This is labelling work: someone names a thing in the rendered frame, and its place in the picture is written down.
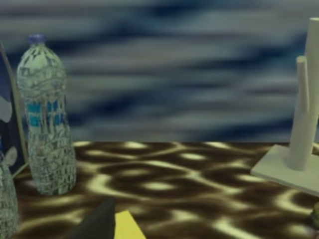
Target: blue and gray background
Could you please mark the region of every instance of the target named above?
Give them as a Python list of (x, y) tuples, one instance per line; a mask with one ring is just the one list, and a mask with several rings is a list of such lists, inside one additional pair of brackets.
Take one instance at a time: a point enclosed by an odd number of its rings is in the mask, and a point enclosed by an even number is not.
[(31, 33), (68, 72), (75, 141), (289, 141), (315, 0), (2, 0), (13, 70)]

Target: clear plastic bottle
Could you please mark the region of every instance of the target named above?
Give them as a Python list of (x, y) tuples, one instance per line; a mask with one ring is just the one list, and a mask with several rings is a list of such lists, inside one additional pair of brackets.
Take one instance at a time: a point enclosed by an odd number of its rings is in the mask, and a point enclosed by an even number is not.
[(65, 112), (66, 73), (45, 36), (29, 36), (30, 48), (17, 69), (17, 86), (28, 123), (33, 180), (42, 195), (61, 195), (76, 182), (76, 159)]
[(18, 202), (9, 166), (0, 137), (0, 239), (11, 238), (18, 226)]

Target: yellow block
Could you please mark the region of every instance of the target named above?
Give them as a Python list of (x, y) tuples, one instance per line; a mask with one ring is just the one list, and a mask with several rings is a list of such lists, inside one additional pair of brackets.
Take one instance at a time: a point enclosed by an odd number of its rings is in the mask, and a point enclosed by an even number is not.
[(146, 239), (129, 211), (115, 214), (115, 239)]

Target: table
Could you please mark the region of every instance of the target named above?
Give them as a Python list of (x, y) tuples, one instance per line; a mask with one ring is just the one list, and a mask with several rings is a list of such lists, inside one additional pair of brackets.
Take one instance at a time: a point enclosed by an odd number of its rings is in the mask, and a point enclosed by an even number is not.
[(13, 238), (61, 239), (111, 195), (147, 239), (308, 239), (318, 199), (249, 174), (272, 145), (77, 142), (78, 183), (68, 194), (38, 195), (28, 167), (15, 178)]

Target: square white base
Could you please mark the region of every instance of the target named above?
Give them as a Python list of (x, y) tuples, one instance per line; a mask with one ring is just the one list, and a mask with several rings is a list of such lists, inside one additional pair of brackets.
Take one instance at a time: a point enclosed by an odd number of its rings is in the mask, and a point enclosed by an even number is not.
[(311, 155), (305, 171), (286, 166), (289, 148), (274, 145), (250, 171), (254, 176), (319, 197), (319, 156)]

